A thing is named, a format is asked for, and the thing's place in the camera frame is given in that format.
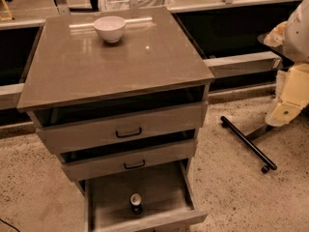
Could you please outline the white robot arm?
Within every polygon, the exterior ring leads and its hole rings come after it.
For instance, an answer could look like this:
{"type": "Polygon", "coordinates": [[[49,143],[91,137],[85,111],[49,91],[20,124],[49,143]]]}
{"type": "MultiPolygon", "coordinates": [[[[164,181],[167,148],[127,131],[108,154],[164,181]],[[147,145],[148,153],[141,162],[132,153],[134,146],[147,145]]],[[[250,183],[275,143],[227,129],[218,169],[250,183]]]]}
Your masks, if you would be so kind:
{"type": "Polygon", "coordinates": [[[277,73],[275,98],[265,118],[268,125],[282,127],[309,104],[309,0],[303,0],[286,21],[267,33],[264,44],[280,49],[293,62],[277,73]]]}

